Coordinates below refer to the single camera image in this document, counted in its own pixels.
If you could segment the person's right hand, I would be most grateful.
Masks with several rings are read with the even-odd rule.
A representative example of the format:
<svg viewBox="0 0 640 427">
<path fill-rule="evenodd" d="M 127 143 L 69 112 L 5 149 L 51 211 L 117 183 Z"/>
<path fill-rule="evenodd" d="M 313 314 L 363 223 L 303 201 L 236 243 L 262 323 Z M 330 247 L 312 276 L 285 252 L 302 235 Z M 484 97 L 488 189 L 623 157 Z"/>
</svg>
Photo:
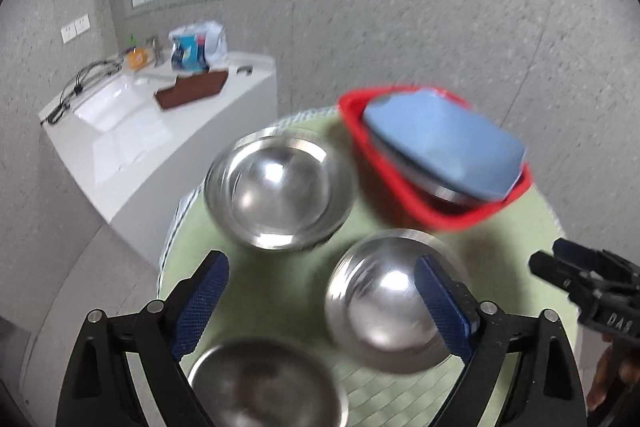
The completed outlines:
<svg viewBox="0 0 640 427">
<path fill-rule="evenodd" d="M 613 353 L 614 337 L 603 334 L 602 340 L 608 343 L 608 347 L 598 361 L 586 398 L 589 412 L 594 411 L 604 402 L 615 377 L 618 377 L 627 387 L 632 387 L 639 381 L 639 347 L 631 347 L 626 358 L 621 359 L 616 358 Z"/>
</svg>

